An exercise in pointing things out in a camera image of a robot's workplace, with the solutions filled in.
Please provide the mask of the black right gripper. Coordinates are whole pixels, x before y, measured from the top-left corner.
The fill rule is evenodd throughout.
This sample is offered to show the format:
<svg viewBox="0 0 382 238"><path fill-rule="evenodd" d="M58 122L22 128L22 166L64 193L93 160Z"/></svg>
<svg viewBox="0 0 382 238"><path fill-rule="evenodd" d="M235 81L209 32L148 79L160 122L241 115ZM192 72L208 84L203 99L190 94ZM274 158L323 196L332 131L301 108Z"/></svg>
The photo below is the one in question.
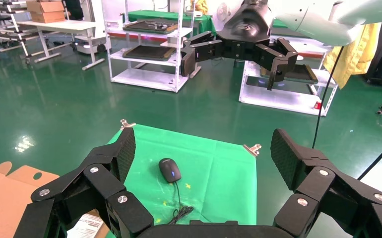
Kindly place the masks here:
<svg viewBox="0 0 382 238"><path fill-rule="evenodd" d="M270 42L273 15L267 0L245 0L223 29L206 31L183 41L181 76L195 70L195 64L219 57L255 61L268 70L267 90L284 80L295 67L298 52L285 38Z"/></svg>

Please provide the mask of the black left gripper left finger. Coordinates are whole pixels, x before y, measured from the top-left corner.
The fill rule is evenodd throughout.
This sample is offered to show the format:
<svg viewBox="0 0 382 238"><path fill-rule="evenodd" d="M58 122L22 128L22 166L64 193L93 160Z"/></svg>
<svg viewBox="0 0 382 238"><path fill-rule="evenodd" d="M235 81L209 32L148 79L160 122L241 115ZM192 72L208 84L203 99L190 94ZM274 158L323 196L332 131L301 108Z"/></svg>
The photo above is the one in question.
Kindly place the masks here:
<svg viewBox="0 0 382 238"><path fill-rule="evenodd" d="M92 210L118 238L136 238L152 227L152 215L125 186L135 149L134 130L125 128L115 142L93 148L76 169L36 189L15 237L65 238Z"/></svg>

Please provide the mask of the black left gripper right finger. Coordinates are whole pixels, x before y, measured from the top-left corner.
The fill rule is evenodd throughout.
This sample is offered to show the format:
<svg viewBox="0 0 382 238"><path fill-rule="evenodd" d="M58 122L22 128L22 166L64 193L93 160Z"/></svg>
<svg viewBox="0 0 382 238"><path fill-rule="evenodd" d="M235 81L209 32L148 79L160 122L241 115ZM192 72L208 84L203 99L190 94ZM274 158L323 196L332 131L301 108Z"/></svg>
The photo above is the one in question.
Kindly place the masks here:
<svg viewBox="0 0 382 238"><path fill-rule="evenodd" d="M274 226L305 238L321 213L355 238L382 238L382 191L340 171L321 151L297 144L283 129L271 140L271 157L293 194Z"/></svg>

